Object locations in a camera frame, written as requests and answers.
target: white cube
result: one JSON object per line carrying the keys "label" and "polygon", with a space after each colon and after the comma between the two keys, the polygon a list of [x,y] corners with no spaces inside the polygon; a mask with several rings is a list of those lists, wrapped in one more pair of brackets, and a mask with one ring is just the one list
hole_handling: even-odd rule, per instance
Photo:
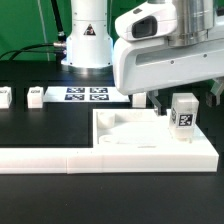
{"label": "white cube", "polygon": [[192,93],[173,94],[169,129],[177,139],[191,139],[199,102]]}
{"label": "white cube", "polygon": [[0,88],[0,108],[7,109],[9,108],[12,102],[12,91],[11,87],[1,87]]}
{"label": "white cube", "polygon": [[134,108],[146,108],[146,92],[136,93],[132,95],[132,107]]}
{"label": "white cube", "polygon": [[43,87],[31,87],[27,94],[28,108],[43,108]]}

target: cable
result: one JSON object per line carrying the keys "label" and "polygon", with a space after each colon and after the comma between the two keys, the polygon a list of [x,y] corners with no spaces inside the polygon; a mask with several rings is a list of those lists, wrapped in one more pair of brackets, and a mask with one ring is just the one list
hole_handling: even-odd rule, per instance
{"label": "cable", "polygon": [[32,51],[32,50],[12,50],[12,51],[8,51],[2,55],[0,55],[0,60],[7,54],[11,54],[11,53],[15,53],[15,52],[18,52],[18,53],[50,53],[50,54],[57,54],[57,53],[63,53],[63,51]]}
{"label": "cable", "polygon": [[52,9],[54,12],[54,17],[55,17],[55,22],[56,22],[56,27],[58,30],[58,40],[59,41],[66,41],[66,35],[62,26],[62,22],[61,22],[61,16],[60,16],[60,12],[58,9],[58,3],[57,0],[51,0],[51,5],[52,5]]}
{"label": "cable", "polygon": [[[35,44],[35,45],[31,45],[31,46],[27,46],[27,47],[24,47],[22,49],[20,49],[20,51],[23,51],[23,50],[30,50],[30,49],[35,49],[35,48],[40,48],[40,47],[52,47],[54,46],[53,43],[44,43],[44,44]],[[10,58],[9,60],[12,61],[15,57],[17,57],[21,52],[19,51],[16,51]]]}

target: small white block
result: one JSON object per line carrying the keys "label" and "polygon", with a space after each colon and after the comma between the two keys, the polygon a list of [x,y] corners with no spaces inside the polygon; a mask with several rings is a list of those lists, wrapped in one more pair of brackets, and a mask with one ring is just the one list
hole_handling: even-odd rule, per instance
{"label": "small white block", "polygon": [[114,113],[98,113],[97,127],[101,129],[113,128],[115,123]]}
{"label": "small white block", "polygon": [[199,102],[192,93],[173,94],[169,129],[177,139],[191,139]]}
{"label": "small white block", "polygon": [[0,88],[0,108],[7,109],[9,108],[12,102],[12,91],[11,87],[1,87]]}
{"label": "small white block", "polygon": [[43,108],[43,87],[31,87],[27,94],[28,108]]}
{"label": "small white block", "polygon": [[136,93],[132,96],[132,107],[134,108],[146,108],[146,92]]}

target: white 3d-printed tray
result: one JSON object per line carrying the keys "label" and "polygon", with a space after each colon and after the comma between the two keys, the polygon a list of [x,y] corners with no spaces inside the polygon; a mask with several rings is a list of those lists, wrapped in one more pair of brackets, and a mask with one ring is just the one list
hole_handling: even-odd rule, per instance
{"label": "white 3d-printed tray", "polygon": [[153,110],[94,110],[93,148],[0,149],[0,174],[215,172],[219,156],[200,129],[179,141],[168,123]]}
{"label": "white 3d-printed tray", "polygon": [[196,126],[192,141],[177,140],[168,116],[154,110],[94,110],[94,148],[104,172],[214,172],[218,154]]}

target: white robotic arm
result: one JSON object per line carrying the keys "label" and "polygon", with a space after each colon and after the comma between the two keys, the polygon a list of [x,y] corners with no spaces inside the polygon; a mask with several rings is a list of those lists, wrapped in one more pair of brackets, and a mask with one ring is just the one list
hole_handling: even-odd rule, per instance
{"label": "white robotic arm", "polygon": [[[132,95],[224,76],[224,17],[217,17],[213,4],[212,0],[148,0],[118,18],[117,89]],[[155,21],[144,23],[136,35],[136,24],[151,17]],[[125,28],[121,23],[128,18]],[[166,32],[153,32],[152,26],[163,23],[170,24]]]}
{"label": "white robotic arm", "polygon": [[92,75],[112,70],[112,39],[107,32],[107,1],[71,0],[72,33],[65,70]]}

